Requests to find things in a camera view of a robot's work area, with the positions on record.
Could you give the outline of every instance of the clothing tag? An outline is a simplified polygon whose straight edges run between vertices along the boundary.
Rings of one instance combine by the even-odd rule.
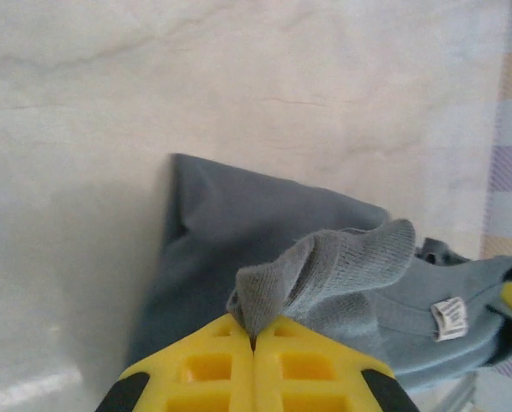
[[[467,308],[462,298],[452,298],[431,306],[431,313],[438,324],[435,342],[462,337],[469,331]]]

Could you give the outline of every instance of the white marble surface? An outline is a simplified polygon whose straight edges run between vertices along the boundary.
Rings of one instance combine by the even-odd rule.
[[[0,0],[0,411],[95,409],[168,155],[378,203],[476,256],[509,0]]]

